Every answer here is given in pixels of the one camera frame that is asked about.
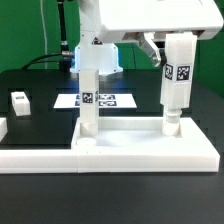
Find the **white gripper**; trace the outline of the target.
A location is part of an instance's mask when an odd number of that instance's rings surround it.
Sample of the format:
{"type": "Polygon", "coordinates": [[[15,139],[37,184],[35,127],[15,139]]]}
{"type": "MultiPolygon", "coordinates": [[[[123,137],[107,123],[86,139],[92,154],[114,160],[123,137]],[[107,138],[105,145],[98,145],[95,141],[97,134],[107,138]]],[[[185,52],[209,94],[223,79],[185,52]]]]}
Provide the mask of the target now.
{"type": "Polygon", "coordinates": [[[224,25],[214,0],[99,0],[99,18],[100,41],[131,42],[130,34],[140,33],[138,46],[154,67],[162,61],[154,40],[182,31],[211,39],[224,25]]]}

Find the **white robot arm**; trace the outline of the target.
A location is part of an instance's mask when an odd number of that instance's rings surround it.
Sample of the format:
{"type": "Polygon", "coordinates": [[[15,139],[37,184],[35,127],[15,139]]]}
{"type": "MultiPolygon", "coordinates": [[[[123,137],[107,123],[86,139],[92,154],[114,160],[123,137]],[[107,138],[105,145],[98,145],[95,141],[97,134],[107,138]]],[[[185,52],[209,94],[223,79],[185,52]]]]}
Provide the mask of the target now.
{"type": "Polygon", "coordinates": [[[166,62],[158,44],[172,33],[213,38],[224,19],[214,0],[77,0],[80,42],[75,48],[77,73],[97,69],[101,75],[121,72],[118,43],[135,43],[156,67],[166,62]]]}

